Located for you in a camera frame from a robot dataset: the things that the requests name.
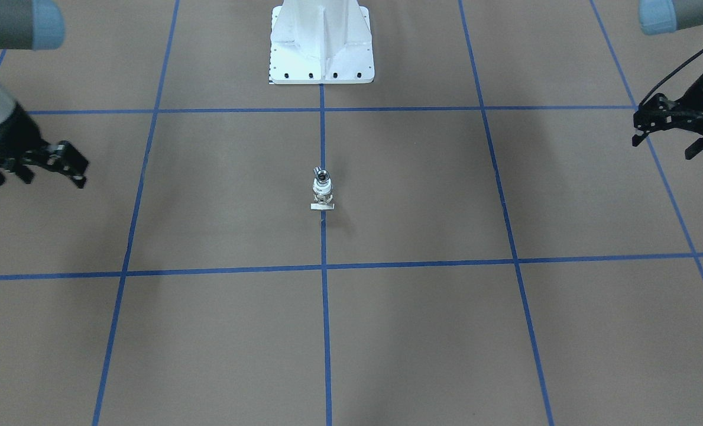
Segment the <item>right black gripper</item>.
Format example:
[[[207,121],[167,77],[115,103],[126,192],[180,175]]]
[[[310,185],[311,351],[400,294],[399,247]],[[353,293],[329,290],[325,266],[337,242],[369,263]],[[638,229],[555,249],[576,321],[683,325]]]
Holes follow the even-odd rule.
[[[26,184],[32,183],[34,173],[22,160],[29,151],[43,148],[43,157],[30,159],[30,165],[59,173],[79,189],[86,186],[85,173],[89,160],[70,142],[47,145],[40,128],[21,106],[15,107],[9,117],[0,123],[0,186],[5,183],[2,169],[14,173]]]

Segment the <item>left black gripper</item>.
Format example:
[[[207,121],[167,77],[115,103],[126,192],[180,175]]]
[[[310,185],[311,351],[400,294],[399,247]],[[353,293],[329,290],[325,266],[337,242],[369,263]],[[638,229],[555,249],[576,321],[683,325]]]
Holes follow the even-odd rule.
[[[685,159],[694,159],[703,151],[703,74],[680,99],[673,101],[662,93],[646,99],[633,114],[633,126],[642,132],[632,136],[633,147],[658,131],[680,129],[700,135],[685,148]]]

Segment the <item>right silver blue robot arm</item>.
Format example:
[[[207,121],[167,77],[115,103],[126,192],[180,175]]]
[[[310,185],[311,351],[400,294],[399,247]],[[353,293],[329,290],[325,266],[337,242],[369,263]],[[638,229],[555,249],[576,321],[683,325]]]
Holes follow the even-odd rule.
[[[0,53],[56,50],[66,36],[64,14],[54,1],[0,1]],[[86,185],[89,160],[67,140],[51,144],[19,100],[0,83],[0,186],[7,173],[32,183],[33,167]]]

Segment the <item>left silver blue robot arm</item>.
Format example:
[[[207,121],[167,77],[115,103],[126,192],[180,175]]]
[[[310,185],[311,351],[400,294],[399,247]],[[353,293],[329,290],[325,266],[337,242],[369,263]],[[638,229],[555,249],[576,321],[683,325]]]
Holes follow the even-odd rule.
[[[639,21],[642,32],[649,36],[699,27],[703,25],[703,1],[640,1]],[[702,54],[703,48],[655,84],[638,104],[633,113],[633,127],[638,131],[631,140],[634,147],[652,133],[680,129],[699,135],[685,149],[685,159],[703,152],[703,73],[677,100],[656,91]]]

